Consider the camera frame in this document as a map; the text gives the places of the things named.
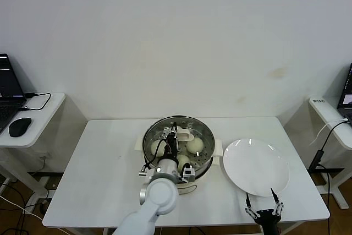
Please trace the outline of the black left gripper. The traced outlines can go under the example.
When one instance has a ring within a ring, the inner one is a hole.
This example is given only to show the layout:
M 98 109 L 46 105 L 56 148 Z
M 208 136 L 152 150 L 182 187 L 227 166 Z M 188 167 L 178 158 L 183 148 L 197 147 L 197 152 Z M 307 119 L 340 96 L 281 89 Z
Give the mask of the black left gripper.
M 170 133 L 166 136 L 166 148 L 164 158 L 177 160 L 178 154 L 178 139 L 177 139 L 177 123 L 173 122 Z

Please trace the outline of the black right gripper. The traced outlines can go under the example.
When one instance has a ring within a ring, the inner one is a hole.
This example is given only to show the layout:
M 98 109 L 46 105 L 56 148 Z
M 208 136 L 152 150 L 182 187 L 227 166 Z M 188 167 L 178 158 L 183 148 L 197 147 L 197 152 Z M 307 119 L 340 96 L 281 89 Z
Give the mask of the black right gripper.
M 254 218 L 254 221 L 261 226 L 264 235 L 279 235 L 277 223 L 281 220 L 281 213 L 284 204 L 279 200 L 278 195 L 271 188 L 272 196 L 276 203 L 274 209 L 259 210 L 255 212 L 251 207 L 251 202 L 248 193 L 246 193 L 246 208 L 245 212 Z

